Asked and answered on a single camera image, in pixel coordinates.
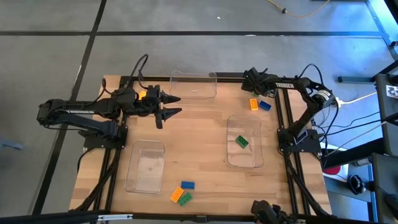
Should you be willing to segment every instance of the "gray floor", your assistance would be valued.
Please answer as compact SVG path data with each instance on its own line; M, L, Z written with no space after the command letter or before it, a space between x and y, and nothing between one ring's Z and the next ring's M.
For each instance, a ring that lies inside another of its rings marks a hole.
M277 2L296 14L305 14L322 4L309 0ZM91 30L99 4L99 0L0 0L0 30ZM331 2L311 17L296 19L282 15L263 0L108 1L99 29L377 31L363 2ZM43 129L35 121L37 106L50 98L68 98L87 40L0 37L0 136L25 145L22 151L0 149L1 217L30 212L55 137L55 131ZM136 60L145 53L149 54L145 75L168 75L172 70L242 72L251 67L268 67L271 73L292 77L308 63L315 63L323 72L325 85L343 101L375 89L373 85L339 84L337 76L372 76L393 61L378 37L97 37L78 99L93 99L103 75L129 75ZM315 70L310 69L305 75L319 80ZM377 97L371 96L344 105L335 124L348 124L377 110ZM325 124L330 123L334 114L332 108ZM316 117L317 123L323 119L322 113ZM378 119L377 115L361 122L374 119ZM338 146L370 127L330 136L329 143ZM380 136L381 130L377 129L347 148ZM67 134L45 213L68 209L82 144L77 133ZM336 197L330 195L334 204L339 201L334 200Z

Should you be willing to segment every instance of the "wooden tabletop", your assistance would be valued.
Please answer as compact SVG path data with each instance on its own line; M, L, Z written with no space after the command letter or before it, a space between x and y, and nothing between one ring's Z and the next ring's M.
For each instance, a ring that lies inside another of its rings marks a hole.
M108 90L118 88L120 76L107 75L105 78ZM140 92L141 88L136 84L133 87ZM168 82L143 84L160 84L166 92L169 89ZM306 106L298 92L291 91L289 96L294 119L298 119ZM258 100L271 105L271 110L259 108L258 111L251 111L250 98L253 98L252 94L242 91L240 83L218 83L217 95L210 106L166 105L168 108L181 107L183 110L168 119L163 124L163 129L156 129L153 115L130 117L127 120L129 132L126 147L120 157L111 211L250 215L253 200L267 200L291 213L284 160L277 152L276 130L279 124L275 99L259 97ZM261 120L262 167L238 168L227 165L226 127L228 117L233 114L256 116ZM158 194L129 193L124 189L132 145L140 139L157 140L165 144L164 171ZM71 209L79 206L97 184L103 154L104 149L95 149L82 159L70 203ZM331 212L319 161L311 154L300 155L306 186L318 203ZM183 207L170 199L182 180L195 182L195 190L190 191L193 199ZM101 208L104 207L106 194L107 186L103 191ZM297 186L296 194L299 211L302 212Z

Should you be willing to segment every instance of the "clear plastic bin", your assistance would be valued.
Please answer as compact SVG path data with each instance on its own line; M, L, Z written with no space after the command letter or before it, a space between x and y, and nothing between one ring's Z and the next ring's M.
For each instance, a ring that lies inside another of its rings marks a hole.
M136 141L127 171L127 192L156 194L162 185L165 146L160 141Z
M217 75L173 71L170 94L180 97L176 103L181 105L211 105L217 95Z
M249 144L242 148L236 138L242 136ZM261 120L255 116L231 115L227 123L226 160L234 167L261 167Z

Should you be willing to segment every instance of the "lego brick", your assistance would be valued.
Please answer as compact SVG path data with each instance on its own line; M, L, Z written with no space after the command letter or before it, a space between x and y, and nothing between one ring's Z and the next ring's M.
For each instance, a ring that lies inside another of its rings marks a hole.
M146 95L147 95L147 92L146 92L145 90L141 90L141 92L139 92L138 100L141 100L142 97L144 97L144 96L146 96Z
M253 110L253 111L259 109L256 99L250 99L250 109Z
M170 197L170 199L177 203L179 198L181 197L182 193L184 193L184 190L182 190L181 187L177 187L177 189L175 189L173 195Z
M192 199L192 195L191 195L189 192L187 192L184 196L182 196L182 197L180 198L180 200L178 200L178 203L179 203L181 206L183 206L183 205L185 205L187 202L189 202L191 199Z
M260 104L259 104L259 106L260 106L262 109L266 110L266 111L269 111L269 110L271 109L271 105L269 105L268 103L266 103L266 102L264 102L264 101L261 101Z
M195 183L190 181L181 181L182 189L195 189Z
M246 139L244 139L242 136L238 136L238 137L236 138L236 142L237 142L243 149L249 144L249 142L246 141Z

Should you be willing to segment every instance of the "red object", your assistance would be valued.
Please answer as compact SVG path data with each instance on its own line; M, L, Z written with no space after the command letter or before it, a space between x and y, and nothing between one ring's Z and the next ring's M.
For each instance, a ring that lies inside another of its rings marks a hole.
M324 169L323 172L329 175L336 175L340 172L341 166Z

